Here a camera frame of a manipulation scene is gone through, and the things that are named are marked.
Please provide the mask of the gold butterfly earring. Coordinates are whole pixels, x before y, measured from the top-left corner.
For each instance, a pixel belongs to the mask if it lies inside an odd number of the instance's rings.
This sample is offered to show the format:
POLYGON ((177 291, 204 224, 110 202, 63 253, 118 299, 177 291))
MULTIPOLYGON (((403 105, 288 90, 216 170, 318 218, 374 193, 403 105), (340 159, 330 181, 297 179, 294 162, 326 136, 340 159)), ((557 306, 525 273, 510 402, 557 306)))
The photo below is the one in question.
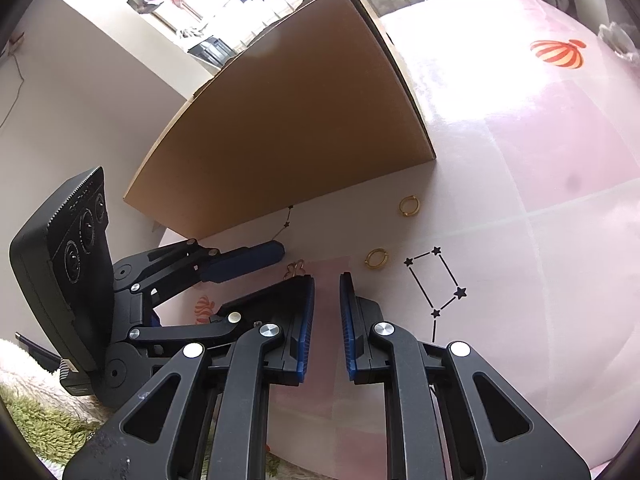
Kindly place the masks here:
POLYGON ((285 280, 288 280, 289 278, 295 278, 296 276, 302 276, 305 274, 306 274, 305 261, 303 259, 298 259, 286 265, 285 274, 283 275, 283 278, 285 280))

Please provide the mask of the gold hoop earring near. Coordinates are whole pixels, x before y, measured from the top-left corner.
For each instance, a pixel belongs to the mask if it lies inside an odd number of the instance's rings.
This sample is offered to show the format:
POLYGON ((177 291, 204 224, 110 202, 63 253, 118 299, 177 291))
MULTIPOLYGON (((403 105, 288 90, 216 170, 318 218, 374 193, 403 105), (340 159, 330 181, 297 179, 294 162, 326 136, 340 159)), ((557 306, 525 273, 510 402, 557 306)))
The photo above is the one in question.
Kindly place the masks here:
POLYGON ((381 270, 390 260, 390 254, 385 248, 378 247, 371 249, 364 258, 364 265, 369 270, 381 270))

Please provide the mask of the gold hoop earring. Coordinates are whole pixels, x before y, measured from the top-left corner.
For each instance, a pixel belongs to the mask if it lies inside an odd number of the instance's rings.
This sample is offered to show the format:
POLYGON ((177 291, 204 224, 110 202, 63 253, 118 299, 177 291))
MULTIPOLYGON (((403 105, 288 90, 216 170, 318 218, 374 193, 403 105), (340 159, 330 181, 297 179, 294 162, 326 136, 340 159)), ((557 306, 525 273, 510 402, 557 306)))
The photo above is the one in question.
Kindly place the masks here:
POLYGON ((385 248, 378 247, 371 249, 364 258, 364 265, 369 270, 381 270, 390 260, 390 254, 385 248))
POLYGON ((402 198, 398 204, 399 213, 405 218, 411 218, 421 210, 421 201, 418 196, 408 195, 402 198))

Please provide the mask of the green mat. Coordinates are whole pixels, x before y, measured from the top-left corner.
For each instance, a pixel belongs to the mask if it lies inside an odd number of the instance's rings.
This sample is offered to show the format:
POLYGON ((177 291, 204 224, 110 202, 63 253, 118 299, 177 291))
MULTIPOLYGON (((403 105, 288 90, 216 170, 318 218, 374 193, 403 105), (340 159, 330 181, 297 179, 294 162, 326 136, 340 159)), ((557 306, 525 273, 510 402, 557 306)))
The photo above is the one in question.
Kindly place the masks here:
POLYGON ((1 399, 35 454, 60 466, 65 466, 102 426, 94 417, 45 406, 7 386, 1 387, 1 399))

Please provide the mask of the white fluffy rug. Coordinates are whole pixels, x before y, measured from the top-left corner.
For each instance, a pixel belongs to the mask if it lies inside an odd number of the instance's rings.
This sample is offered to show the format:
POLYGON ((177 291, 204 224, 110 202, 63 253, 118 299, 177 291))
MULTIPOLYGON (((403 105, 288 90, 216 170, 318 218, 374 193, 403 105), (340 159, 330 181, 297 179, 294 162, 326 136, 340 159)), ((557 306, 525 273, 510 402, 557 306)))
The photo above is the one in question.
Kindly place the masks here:
POLYGON ((94 396, 72 396, 60 384, 58 372, 47 372, 25 350, 5 339, 1 341, 1 385, 47 408, 77 414, 102 410, 94 396))

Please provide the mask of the gold hoop earring far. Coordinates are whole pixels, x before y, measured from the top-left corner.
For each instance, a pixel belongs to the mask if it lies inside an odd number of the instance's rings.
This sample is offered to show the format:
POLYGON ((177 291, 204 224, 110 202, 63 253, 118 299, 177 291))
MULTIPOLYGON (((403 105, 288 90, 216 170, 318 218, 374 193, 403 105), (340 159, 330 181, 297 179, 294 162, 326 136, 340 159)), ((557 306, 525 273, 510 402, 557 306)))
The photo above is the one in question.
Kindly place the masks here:
POLYGON ((405 218, 411 218, 421 210, 421 201, 418 196, 408 195, 402 198, 398 204, 399 213, 405 218))

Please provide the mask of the brown cardboard box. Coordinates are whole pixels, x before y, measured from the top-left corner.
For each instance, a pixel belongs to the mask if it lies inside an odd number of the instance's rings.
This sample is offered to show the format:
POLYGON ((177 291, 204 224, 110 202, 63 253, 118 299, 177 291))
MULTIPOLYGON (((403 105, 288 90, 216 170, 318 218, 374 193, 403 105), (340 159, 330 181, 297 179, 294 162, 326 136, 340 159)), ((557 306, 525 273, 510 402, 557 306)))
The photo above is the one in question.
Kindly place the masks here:
POLYGON ((180 108, 125 202, 204 238, 435 157, 416 96, 363 0, 304 0, 180 108))

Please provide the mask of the pink printed bed sheet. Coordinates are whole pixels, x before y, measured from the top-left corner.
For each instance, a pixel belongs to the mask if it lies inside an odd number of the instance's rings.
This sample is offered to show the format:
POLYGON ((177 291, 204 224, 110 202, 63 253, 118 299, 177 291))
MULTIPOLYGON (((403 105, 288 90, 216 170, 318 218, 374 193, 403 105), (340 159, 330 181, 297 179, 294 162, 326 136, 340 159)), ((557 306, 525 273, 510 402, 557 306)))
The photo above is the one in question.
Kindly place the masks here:
POLYGON ((280 281, 316 282, 303 385, 270 394, 268 444, 335 479, 386 475, 384 393, 347 376, 338 280, 416 338, 463 340, 574 446, 608 462, 639 420, 639 79, 540 0, 427 0, 386 15, 432 162, 281 209, 209 239, 270 235, 277 266, 198 285, 167 325, 280 281), (402 198, 420 198, 411 218, 402 198), (382 247, 381 270, 363 261, 382 247))

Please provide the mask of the white plastic bag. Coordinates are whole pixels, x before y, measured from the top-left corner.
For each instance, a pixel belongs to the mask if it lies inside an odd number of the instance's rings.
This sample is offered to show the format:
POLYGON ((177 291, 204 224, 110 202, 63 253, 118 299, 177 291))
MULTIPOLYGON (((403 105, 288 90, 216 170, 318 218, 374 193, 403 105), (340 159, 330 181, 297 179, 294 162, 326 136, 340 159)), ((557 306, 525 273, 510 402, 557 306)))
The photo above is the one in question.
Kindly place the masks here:
POLYGON ((598 37, 607 44, 619 58, 631 66, 634 66, 634 68, 639 67, 639 48, 620 24, 615 22, 611 22, 608 25, 600 24, 598 37))

